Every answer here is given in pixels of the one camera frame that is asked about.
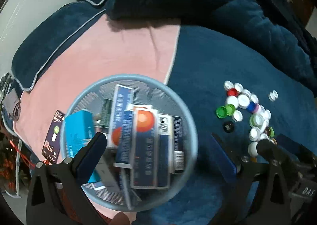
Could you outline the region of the white ribbed lid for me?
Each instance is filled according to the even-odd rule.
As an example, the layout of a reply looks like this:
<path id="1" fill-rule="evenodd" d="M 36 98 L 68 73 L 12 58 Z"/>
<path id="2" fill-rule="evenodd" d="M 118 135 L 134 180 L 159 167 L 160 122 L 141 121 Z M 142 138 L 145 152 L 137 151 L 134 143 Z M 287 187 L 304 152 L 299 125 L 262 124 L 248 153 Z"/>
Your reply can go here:
<path id="1" fill-rule="evenodd" d="M 248 146 L 248 153 L 253 158 L 258 156 L 257 145 L 258 145 L 258 142 L 252 142 Z"/>

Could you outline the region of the smartphone purple screen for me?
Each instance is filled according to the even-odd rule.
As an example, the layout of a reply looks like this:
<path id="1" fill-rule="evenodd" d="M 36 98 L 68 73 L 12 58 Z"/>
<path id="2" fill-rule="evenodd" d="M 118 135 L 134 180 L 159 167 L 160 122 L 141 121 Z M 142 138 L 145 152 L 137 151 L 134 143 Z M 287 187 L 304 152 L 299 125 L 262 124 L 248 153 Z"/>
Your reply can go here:
<path id="1" fill-rule="evenodd" d="M 60 152 L 60 136 L 63 122 L 64 113 L 57 110 L 49 126 L 49 130 L 41 151 L 41 154 L 44 156 L 46 162 L 51 164 L 57 163 L 57 158 Z"/>

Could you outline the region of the cyan box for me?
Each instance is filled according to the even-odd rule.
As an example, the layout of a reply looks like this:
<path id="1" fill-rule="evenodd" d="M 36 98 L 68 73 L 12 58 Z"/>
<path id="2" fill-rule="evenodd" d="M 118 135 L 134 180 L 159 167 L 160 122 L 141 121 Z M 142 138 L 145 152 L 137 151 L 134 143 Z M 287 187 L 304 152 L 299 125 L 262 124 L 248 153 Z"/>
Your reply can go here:
<path id="1" fill-rule="evenodd" d="M 67 116 L 65 122 L 68 156 L 74 159 L 77 183 L 101 181 L 95 168 L 106 149 L 107 139 L 103 133 L 95 131 L 92 113 L 81 110 Z"/>

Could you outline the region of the white cap pair right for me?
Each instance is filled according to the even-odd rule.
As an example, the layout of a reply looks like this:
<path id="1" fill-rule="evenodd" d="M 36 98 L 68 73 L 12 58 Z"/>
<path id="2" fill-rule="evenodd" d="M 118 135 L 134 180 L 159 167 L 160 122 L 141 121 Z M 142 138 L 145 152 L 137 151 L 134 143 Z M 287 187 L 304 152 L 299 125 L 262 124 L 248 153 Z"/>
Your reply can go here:
<path id="1" fill-rule="evenodd" d="M 272 94 L 273 94 L 273 96 L 274 96 L 276 99 L 278 98 L 278 93 L 277 93 L 276 90 L 273 90 L 273 91 L 272 91 Z"/>

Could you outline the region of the white cap pair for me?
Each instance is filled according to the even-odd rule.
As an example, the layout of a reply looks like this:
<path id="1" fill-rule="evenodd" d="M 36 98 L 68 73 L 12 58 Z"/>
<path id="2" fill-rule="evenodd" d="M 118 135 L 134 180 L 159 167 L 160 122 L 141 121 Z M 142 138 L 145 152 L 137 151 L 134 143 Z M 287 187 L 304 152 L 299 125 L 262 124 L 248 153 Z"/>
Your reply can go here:
<path id="1" fill-rule="evenodd" d="M 276 90 L 273 90 L 273 91 L 272 91 L 272 94 L 273 94 L 273 96 L 274 96 L 276 99 L 278 98 L 278 93 L 277 93 Z"/>
<path id="2" fill-rule="evenodd" d="M 268 97 L 269 97 L 270 101 L 275 101 L 276 100 L 276 97 L 274 96 L 274 94 L 272 92 L 269 93 Z"/>

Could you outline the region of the white cap pair left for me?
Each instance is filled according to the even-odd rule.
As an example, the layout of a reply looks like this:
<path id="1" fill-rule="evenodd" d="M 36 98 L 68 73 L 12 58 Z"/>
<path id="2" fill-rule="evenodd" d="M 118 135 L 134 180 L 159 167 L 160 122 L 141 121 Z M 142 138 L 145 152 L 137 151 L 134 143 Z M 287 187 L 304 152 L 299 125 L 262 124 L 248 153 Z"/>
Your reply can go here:
<path id="1" fill-rule="evenodd" d="M 268 97 L 269 97 L 270 101 L 275 101 L 276 100 L 276 97 L 274 96 L 274 94 L 272 92 L 269 93 Z"/>

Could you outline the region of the blue cap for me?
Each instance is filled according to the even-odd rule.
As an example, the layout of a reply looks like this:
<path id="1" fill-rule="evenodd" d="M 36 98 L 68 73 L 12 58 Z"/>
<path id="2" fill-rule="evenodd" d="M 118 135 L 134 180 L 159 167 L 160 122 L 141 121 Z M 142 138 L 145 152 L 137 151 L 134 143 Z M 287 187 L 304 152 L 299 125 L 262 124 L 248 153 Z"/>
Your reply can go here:
<path id="1" fill-rule="evenodd" d="M 257 110 L 257 108 L 258 108 L 258 104 L 251 101 L 250 104 L 249 104 L 249 106 L 247 107 L 247 111 L 248 111 L 249 113 L 255 113 L 256 110 Z"/>

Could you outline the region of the black cap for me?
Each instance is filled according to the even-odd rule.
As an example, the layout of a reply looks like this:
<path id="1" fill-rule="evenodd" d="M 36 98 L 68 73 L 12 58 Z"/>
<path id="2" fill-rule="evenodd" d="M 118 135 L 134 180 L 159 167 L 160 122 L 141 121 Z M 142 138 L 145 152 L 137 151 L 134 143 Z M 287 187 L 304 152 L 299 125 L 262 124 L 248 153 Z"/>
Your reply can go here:
<path id="1" fill-rule="evenodd" d="M 234 132 L 234 129 L 235 129 L 235 125 L 234 125 L 234 122 L 232 121 L 226 121 L 223 123 L 222 125 L 223 127 L 223 130 L 226 132 L 226 133 L 232 133 Z"/>

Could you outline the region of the green flip cap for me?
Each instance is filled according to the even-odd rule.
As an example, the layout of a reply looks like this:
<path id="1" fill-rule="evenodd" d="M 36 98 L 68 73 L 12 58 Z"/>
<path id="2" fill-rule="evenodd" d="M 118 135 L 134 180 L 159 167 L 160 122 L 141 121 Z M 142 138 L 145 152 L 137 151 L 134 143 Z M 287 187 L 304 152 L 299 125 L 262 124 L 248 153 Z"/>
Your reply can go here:
<path id="1" fill-rule="evenodd" d="M 233 104 L 226 104 L 216 109 L 215 114 L 219 119 L 224 119 L 227 116 L 232 116 L 236 108 Z"/>

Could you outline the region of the red cap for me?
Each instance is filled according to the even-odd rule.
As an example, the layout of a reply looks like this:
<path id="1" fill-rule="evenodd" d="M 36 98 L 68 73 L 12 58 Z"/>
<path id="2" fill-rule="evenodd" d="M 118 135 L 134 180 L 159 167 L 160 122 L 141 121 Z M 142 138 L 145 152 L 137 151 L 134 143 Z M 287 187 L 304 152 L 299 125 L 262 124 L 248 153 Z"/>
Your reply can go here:
<path id="1" fill-rule="evenodd" d="M 231 88 L 227 91 L 227 96 L 234 96 L 237 97 L 239 95 L 239 92 L 236 88 Z"/>

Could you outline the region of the blue mesh basket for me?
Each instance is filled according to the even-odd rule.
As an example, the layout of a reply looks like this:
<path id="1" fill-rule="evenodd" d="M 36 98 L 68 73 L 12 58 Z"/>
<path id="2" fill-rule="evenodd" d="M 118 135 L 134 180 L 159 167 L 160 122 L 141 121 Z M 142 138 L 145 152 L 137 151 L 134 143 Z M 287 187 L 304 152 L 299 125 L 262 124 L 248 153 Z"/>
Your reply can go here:
<path id="1" fill-rule="evenodd" d="M 63 158 L 102 132 L 107 147 L 83 191 L 96 205 L 124 212 L 155 208 L 186 184 L 198 153 L 195 123 L 169 87 L 141 75 L 116 75 L 86 88 L 61 129 Z"/>

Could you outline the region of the blue orange medicine box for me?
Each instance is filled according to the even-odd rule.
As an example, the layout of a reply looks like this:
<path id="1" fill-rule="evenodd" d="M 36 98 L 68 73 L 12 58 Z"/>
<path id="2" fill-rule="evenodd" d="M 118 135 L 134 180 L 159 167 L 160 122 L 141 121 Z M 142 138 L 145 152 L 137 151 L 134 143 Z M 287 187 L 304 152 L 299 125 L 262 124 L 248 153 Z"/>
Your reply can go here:
<path id="1" fill-rule="evenodd" d="M 132 135 L 131 188 L 154 189 L 158 169 L 158 112 L 136 108 Z"/>

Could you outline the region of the dark blue plush blanket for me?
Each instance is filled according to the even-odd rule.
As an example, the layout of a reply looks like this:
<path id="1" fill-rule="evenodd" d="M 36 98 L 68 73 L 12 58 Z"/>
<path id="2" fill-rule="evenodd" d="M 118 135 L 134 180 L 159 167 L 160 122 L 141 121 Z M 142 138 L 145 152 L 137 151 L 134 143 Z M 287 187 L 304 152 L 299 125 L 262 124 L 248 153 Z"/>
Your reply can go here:
<path id="1" fill-rule="evenodd" d="M 105 8 L 112 20 L 178 19 L 231 36 L 316 91 L 316 39 L 286 0 L 108 0 Z"/>

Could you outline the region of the dark blue pillow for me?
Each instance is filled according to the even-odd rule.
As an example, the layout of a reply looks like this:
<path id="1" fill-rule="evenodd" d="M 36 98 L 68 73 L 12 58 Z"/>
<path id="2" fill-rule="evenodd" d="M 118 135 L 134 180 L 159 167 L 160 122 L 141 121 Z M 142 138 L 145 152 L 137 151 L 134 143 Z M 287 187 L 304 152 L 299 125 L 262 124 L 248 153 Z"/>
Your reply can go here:
<path id="1" fill-rule="evenodd" d="M 12 60 L 14 82 L 31 91 L 52 63 L 105 14 L 86 2 L 64 5 L 31 32 Z"/>

